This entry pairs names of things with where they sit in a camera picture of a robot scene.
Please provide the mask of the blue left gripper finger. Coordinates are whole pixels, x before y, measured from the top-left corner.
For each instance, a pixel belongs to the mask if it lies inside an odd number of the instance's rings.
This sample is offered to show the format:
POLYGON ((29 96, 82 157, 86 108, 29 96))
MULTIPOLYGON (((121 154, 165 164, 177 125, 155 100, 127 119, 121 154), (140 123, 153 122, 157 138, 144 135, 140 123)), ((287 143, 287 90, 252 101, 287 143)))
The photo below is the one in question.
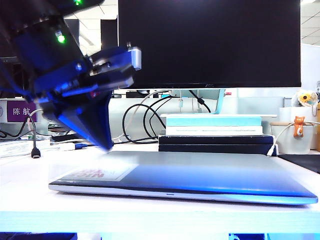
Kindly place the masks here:
POLYGON ((79 134, 82 138, 84 138, 84 139, 88 140, 89 142, 91 142, 90 139, 88 139, 89 133, 88 133, 88 131, 87 131, 87 129, 86 129, 84 123, 83 123, 82 114, 71 114, 70 112, 69 113, 63 113, 63 114, 59 115, 57 119, 60 122, 62 122, 64 125, 69 127, 71 130, 73 130, 77 134, 79 134))
POLYGON ((109 123, 109 102, 112 91, 105 91, 91 99, 82 113, 83 124, 90 141, 102 148, 112 148, 109 123))

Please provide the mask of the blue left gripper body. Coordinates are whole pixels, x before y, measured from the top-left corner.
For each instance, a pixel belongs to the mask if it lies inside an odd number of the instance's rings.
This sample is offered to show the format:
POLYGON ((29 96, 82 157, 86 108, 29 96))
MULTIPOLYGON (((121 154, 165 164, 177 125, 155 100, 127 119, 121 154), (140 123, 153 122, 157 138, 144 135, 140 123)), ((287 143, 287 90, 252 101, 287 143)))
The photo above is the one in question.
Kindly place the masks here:
POLYGON ((91 56, 78 46, 45 46, 32 51, 32 100, 58 119, 82 114, 102 92, 133 84, 135 49, 112 47, 91 56))

